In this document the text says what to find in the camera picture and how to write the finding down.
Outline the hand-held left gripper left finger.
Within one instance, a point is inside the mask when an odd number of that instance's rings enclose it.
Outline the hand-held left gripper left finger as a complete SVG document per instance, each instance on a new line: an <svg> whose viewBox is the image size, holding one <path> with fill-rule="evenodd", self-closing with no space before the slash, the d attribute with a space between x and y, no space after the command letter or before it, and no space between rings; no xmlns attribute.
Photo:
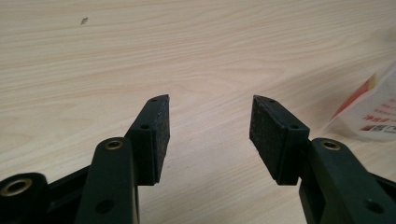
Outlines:
<svg viewBox="0 0 396 224"><path fill-rule="evenodd" d="M170 138L170 97L149 99L123 137L94 152L75 224L139 224L140 186L160 182Z"/></svg>

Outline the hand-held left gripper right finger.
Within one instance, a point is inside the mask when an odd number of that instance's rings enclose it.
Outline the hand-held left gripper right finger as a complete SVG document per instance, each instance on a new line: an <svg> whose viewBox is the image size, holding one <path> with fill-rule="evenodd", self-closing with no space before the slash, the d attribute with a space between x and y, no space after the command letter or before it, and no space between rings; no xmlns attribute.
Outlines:
<svg viewBox="0 0 396 224"><path fill-rule="evenodd" d="M278 101L253 97L249 139L279 186L300 186L308 224L396 224L396 183L368 172L343 143L309 132Z"/></svg>

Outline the white red printed refill pouch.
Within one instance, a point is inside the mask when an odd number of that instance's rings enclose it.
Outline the white red printed refill pouch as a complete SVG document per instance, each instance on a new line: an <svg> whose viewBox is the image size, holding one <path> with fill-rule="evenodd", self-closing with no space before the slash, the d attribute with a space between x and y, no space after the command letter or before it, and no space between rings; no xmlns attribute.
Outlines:
<svg viewBox="0 0 396 224"><path fill-rule="evenodd" d="M336 110L327 128L360 140L396 141L396 62L357 88Z"/></svg>

